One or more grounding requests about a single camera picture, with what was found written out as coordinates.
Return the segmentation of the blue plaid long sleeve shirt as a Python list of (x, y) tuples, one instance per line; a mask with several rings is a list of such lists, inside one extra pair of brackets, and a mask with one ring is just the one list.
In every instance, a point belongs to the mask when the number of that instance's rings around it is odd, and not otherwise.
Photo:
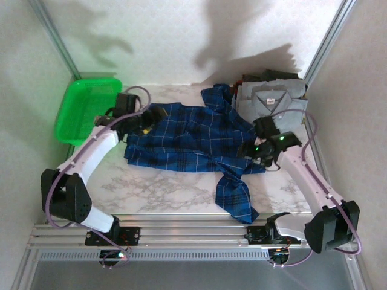
[(255, 130), (232, 107), (229, 85), (206, 88), (201, 96), (204, 106), (163, 104), (168, 116), (147, 135), (128, 135), (124, 157), (131, 165), (174, 172), (221, 172), (216, 205), (251, 224), (259, 213), (241, 177), (264, 173), (265, 167), (237, 153), (243, 142), (255, 140)]

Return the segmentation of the grey shirt with label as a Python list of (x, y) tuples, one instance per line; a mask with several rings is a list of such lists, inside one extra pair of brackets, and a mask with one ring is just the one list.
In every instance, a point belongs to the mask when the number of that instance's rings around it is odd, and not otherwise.
[(273, 121), (280, 132), (294, 131), (301, 126), (306, 100), (291, 98), (288, 91), (256, 91), (243, 100), (237, 97), (236, 111), (247, 122), (275, 115)]

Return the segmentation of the green plastic basket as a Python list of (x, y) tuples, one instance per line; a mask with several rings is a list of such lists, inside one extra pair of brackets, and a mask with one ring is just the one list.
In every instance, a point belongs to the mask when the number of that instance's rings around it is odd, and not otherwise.
[(122, 82), (115, 78), (81, 79), (70, 84), (54, 128), (57, 140), (82, 145), (94, 127), (94, 118), (115, 105), (122, 89)]

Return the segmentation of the red and dark folded shirt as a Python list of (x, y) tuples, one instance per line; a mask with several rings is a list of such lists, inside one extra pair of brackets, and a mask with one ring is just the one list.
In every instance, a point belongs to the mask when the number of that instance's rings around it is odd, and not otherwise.
[(236, 96), (238, 94), (238, 89), (242, 85), (243, 80), (236, 81), (232, 86), (229, 87), (229, 93), (231, 96), (231, 99), (236, 99)]

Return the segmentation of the dark olive folded shirt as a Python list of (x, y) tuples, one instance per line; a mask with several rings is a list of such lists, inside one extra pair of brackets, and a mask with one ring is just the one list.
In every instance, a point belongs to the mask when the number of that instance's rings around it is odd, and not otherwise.
[(271, 82), (274, 80), (299, 79), (297, 73), (282, 72), (272, 69), (266, 69), (263, 72), (248, 73), (242, 76), (243, 82)]

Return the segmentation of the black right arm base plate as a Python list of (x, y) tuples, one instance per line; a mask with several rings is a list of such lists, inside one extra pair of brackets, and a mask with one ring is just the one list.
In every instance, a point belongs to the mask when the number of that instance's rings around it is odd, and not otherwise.
[(300, 245), (301, 241), (289, 236), (275, 235), (266, 226), (248, 226), (244, 238), (249, 245)]

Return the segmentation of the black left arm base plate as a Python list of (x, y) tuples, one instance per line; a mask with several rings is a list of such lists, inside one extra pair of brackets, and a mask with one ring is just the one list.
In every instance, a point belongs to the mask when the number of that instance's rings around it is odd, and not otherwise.
[[(103, 236), (119, 246), (137, 246), (140, 239), (140, 227), (120, 227), (118, 230), (102, 233)], [(91, 231), (87, 232), (86, 246), (109, 246), (110, 242)]]

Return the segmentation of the aluminium corner post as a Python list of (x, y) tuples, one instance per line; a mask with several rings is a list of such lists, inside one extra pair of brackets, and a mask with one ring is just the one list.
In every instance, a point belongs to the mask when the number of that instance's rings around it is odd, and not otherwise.
[(65, 66), (69, 70), (70, 74), (75, 80), (81, 79), (79, 70), (77, 69), (76, 64), (74, 63), (73, 58), (71, 57), (65, 43), (63, 42), (44, 2), (42, 0), (27, 0), (33, 9), (35, 15), (37, 16), (39, 22), (47, 32), (49, 38), (51, 39), (55, 49), (59, 53), (61, 59), (63, 60)]
[(331, 21), (327, 32), (325, 33), (304, 75), (304, 80), (306, 81), (306, 84), (308, 86), (312, 84), (313, 80), (318, 75), (318, 72), (321, 69), (323, 62), (328, 57), (329, 52), (331, 51), (335, 41), (337, 40), (356, 2), (357, 0), (342, 0), (342, 2), (340, 3), (336, 14), (334, 15), (333, 20)]

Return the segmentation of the aluminium rail frame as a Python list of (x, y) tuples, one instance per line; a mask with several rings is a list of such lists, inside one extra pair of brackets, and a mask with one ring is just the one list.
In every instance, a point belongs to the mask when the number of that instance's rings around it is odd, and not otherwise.
[[(122, 248), (236, 248), (236, 247), (304, 247), (300, 245), (249, 245), (244, 238), (248, 226), (265, 226), (267, 219), (275, 214), (262, 214), (252, 224), (242, 224), (224, 214), (127, 214), (119, 218), (120, 227), (140, 227), (137, 246)], [(85, 239), (89, 229), (57, 221), (58, 226), (36, 224), (27, 242), (29, 248), (115, 248), (109, 246), (86, 246)]]

